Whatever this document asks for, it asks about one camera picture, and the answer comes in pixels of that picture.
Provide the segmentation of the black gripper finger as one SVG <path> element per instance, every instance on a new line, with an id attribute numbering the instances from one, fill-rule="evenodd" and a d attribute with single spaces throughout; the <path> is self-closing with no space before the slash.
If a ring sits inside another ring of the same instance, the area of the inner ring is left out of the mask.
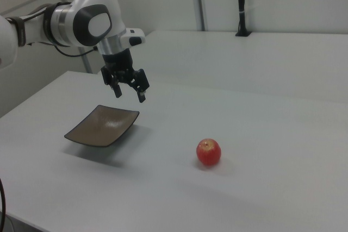
<path id="1" fill-rule="evenodd" d="M 115 76 L 115 75 L 111 76 L 110 87 L 113 89 L 116 98 L 120 98 L 122 96 L 122 91 L 120 89 L 119 81 L 117 79 L 117 76 Z"/>
<path id="2" fill-rule="evenodd" d="M 146 100 L 145 93 L 150 84 L 143 69 L 132 72 L 132 79 L 129 85 L 136 91 L 139 102 L 144 102 Z"/>

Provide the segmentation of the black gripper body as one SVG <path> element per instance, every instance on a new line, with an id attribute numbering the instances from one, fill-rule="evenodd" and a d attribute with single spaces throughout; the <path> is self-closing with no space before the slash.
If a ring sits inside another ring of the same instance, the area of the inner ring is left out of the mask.
<path id="1" fill-rule="evenodd" d="M 112 86 L 116 82 L 135 86 L 133 59 L 129 48 L 111 55 L 103 55 L 105 66 L 101 68 L 102 77 L 106 85 Z"/>

